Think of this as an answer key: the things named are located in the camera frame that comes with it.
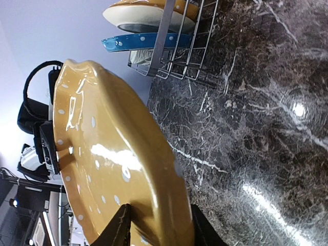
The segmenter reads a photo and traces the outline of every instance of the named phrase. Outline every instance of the plate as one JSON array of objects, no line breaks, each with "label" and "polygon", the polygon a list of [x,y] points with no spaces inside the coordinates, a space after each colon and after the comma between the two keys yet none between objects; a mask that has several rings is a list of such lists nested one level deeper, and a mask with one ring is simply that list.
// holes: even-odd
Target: plate
[{"label": "plate", "polygon": [[[169,33],[166,37],[165,48],[174,48],[177,41],[176,33]],[[153,49],[157,33],[127,34],[102,40],[102,44],[108,52]],[[192,36],[181,34],[179,48],[188,48]]]},{"label": "plate", "polygon": [[[154,6],[164,9],[165,3],[166,0],[124,0],[111,5],[110,8],[115,6],[122,6],[122,5],[146,5],[146,6]],[[174,11],[183,14],[185,6],[186,6],[185,0],[176,0]],[[196,21],[198,10],[199,8],[196,5],[189,3],[186,16],[192,19],[193,21]]]},{"label": "plate", "polygon": [[[106,9],[102,14],[107,21],[121,30],[132,33],[157,32],[164,9],[146,5],[118,5]],[[178,32],[183,15],[173,11],[170,32]],[[182,32],[191,32],[195,23],[185,18]]]},{"label": "plate", "polygon": [[53,123],[61,177],[89,244],[128,203],[131,245],[195,245],[181,167],[124,80],[95,62],[66,61]]}]

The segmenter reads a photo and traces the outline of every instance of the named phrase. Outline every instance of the yellow bowl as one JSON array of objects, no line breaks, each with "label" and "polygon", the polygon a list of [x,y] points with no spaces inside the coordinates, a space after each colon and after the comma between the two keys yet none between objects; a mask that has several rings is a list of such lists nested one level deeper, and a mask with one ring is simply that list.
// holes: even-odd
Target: yellow bowl
[{"label": "yellow bowl", "polygon": [[[111,5],[110,8],[115,6],[121,6],[121,5],[147,5],[147,6],[154,6],[164,9],[165,3],[166,0],[122,0]],[[185,0],[176,0],[174,11],[183,14],[185,6],[186,6]],[[188,4],[188,10],[186,16],[191,20],[196,21],[198,10],[199,8],[196,5]]]}]

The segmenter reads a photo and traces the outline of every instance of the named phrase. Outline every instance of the countertop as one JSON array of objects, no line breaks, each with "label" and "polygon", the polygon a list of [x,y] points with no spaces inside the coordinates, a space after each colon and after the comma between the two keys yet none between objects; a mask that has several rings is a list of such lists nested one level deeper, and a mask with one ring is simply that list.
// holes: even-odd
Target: countertop
[{"label": "countertop", "polygon": [[204,67],[148,101],[191,202],[231,246],[328,245],[327,1],[223,0]]}]

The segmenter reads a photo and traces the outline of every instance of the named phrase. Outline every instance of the dish rack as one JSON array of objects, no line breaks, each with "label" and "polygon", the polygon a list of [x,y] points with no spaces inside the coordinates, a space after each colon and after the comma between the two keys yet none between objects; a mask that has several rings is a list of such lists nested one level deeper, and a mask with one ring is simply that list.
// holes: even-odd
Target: dish rack
[{"label": "dish rack", "polygon": [[158,28],[157,38],[152,57],[147,61],[147,65],[132,64],[128,66],[144,76],[159,77],[167,79],[169,76],[178,79],[190,79],[201,84],[215,86],[207,80],[208,72],[204,67],[206,52],[211,39],[215,18],[217,17],[219,0],[200,0],[199,13],[192,33],[190,48],[178,48],[182,27],[186,19],[186,13],[190,0],[186,0],[182,23],[179,28],[177,42],[174,49],[165,49],[164,44],[169,30],[172,14],[174,11],[175,0],[167,0],[163,16]]}]

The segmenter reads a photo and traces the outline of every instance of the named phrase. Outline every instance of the white object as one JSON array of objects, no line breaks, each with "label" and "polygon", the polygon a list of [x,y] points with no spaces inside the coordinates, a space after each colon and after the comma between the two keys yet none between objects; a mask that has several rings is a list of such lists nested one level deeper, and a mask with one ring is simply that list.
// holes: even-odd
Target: white object
[{"label": "white object", "polygon": [[[139,24],[159,27],[164,9],[145,5],[119,5],[106,9],[102,14],[104,18],[119,27],[125,24]],[[182,23],[182,14],[173,11],[169,29],[178,32]],[[190,32],[195,23],[186,17],[182,28],[183,33]]]},{"label": "white object", "polygon": [[39,157],[36,154],[35,147],[27,147],[23,150],[20,158],[22,167],[35,171],[42,164],[39,162]]},{"label": "white object", "polygon": [[132,50],[130,53],[130,62],[132,64],[148,65],[152,58],[153,51],[150,50]]},{"label": "white object", "polygon": [[36,224],[33,237],[30,240],[30,245],[43,246],[43,243],[45,241],[45,236],[46,236],[45,229],[43,228],[41,219],[39,218]]}]

